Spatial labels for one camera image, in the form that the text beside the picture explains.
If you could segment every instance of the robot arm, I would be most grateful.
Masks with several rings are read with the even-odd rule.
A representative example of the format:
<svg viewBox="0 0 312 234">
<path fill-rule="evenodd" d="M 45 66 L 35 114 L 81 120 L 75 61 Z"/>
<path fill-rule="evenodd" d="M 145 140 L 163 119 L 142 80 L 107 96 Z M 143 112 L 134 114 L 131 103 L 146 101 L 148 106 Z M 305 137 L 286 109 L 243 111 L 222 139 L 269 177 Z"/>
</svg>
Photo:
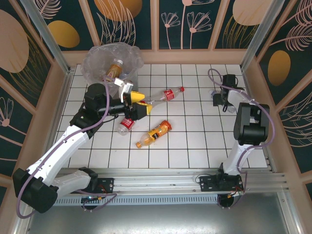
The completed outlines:
<svg viewBox="0 0 312 234">
<path fill-rule="evenodd" d="M 28 167 L 26 171 L 18 168 L 13 174 L 13 183 L 15 194 L 18 197 L 22 186 L 31 174 L 38 169 L 38 172 L 30 180 L 22 194 L 22 201 L 33 207 L 40 213 L 49 210 L 57 198 L 79 189 L 88 189 L 93 191 L 98 182 L 98 175 L 90 169 L 80 168 L 75 173 L 56 178 L 58 172 L 64 163 L 74 154 L 74 152 L 84 143 L 86 143 L 97 130 L 103 125 L 80 132 L 67 141 L 66 137 L 81 129 L 90 127 L 99 122 L 106 111 L 106 99 L 110 98 L 108 114 L 111 116 L 124 113 L 126 118 L 132 120 L 141 119 L 149 114 L 152 106 L 149 104 L 138 103 L 144 99 L 144 95 L 131 89 L 124 89 L 121 99 L 112 99 L 107 97 L 105 87 L 102 84 L 92 84 L 88 87 L 85 94 L 85 102 L 80 107 L 77 114 L 70 121 L 70 126 L 66 129 L 62 137 L 45 153 L 37 162 Z M 52 150 L 62 142 L 40 168 L 42 161 L 52 152 Z"/>
</svg>

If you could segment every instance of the white tiled floor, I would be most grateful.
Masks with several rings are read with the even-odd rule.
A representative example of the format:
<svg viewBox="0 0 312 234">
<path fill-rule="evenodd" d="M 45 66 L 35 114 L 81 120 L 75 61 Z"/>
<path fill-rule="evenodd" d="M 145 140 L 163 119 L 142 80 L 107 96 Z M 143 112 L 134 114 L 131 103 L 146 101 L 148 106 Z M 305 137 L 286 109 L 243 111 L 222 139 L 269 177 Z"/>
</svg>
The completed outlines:
<svg viewBox="0 0 312 234">
<path fill-rule="evenodd" d="M 138 71 L 139 92 L 148 97 L 183 85 L 184 93 L 158 105 L 149 117 L 135 123 L 126 136 L 117 132 L 122 115 L 105 123 L 64 167 L 218 168 L 234 143 L 235 114 L 224 113 L 222 108 L 213 106 L 209 91 L 220 89 L 215 88 L 207 76 L 211 67 L 223 75 L 235 74 L 239 86 L 245 87 L 238 65 L 146 64 Z M 86 88 L 87 83 L 78 65 L 56 138 L 60 138 L 77 113 Z M 150 147 L 138 149 L 135 143 L 141 136 L 165 119 L 171 123 L 172 131 Z M 244 167 L 266 168 L 263 151 L 252 151 Z"/>
</svg>

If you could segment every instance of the grid floor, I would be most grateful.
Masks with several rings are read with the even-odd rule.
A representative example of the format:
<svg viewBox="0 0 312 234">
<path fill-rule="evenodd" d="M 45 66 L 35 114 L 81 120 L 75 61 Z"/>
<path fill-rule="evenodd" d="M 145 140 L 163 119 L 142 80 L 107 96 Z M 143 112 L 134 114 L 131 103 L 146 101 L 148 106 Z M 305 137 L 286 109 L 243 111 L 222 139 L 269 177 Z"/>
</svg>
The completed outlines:
<svg viewBox="0 0 312 234">
<path fill-rule="evenodd" d="M 138 71 L 139 92 L 149 96 L 183 86 L 184 93 L 155 107 L 150 116 L 138 120 L 126 136 L 117 132 L 122 115 L 105 123 L 64 167 L 218 168 L 234 144 L 235 114 L 224 113 L 220 107 L 213 106 L 209 90 L 219 88 L 207 76 L 211 67 L 222 75 L 235 74 L 238 86 L 245 87 L 239 65 L 145 64 Z M 86 88 L 80 65 L 77 65 L 56 140 L 77 113 Z M 142 134 L 165 119 L 171 123 L 172 131 L 151 146 L 137 149 L 136 142 Z M 267 168 L 263 151 L 252 151 L 244 168 Z"/>
</svg>

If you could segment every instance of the enclosure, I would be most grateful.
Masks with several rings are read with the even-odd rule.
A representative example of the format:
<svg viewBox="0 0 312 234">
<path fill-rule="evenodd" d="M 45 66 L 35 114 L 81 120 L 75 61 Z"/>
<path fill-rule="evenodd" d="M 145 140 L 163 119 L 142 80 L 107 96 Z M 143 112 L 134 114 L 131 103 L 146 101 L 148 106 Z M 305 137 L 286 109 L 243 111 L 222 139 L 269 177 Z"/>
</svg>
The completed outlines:
<svg viewBox="0 0 312 234">
<path fill-rule="evenodd" d="M 311 15 L 311 0 L 2 1 L 0 232 L 311 233 Z M 135 90 L 146 97 L 185 91 L 126 136 L 118 133 L 120 114 L 63 165 L 58 176 L 87 167 L 114 179 L 118 196 L 98 214 L 83 213 L 83 196 L 69 194 L 46 213 L 19 219 L 12 174 L 64 134 L 90 85 L 83 59 L 114 42 L 141 50 Z M 220 88 L 209 80 L 210 68 L 234 74 L 239 87 L 269 105 L 275 126 L 272 144 L 245 161 L 246 194 L 229 211 L 195 181 L 216 173 L 235 142 L 236 113 L 213 106 L 209 91 Z M 138 149 L 140 137 L 163 120 L 172 130 Z M 266 142 L 272 134 L 270 125 Z M 20 210 L 32 208 L 22 203 Z"/>
</svg>

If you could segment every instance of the gray floor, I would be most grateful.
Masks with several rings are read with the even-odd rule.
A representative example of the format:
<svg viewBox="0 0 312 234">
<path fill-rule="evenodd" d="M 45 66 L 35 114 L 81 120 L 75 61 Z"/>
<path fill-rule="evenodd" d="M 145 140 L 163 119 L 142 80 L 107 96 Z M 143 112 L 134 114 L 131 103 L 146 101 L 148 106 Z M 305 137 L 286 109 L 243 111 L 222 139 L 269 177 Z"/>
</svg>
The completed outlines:
<svg viewBox="0 0 312 234">
<path fill-rule="evenodd" d="M 29 234 L 287 234 L 275 194 L 245 195 L 223 210 L 210 205 L 108 206 L 94 213 L 53 207 Z"/>
</svg>

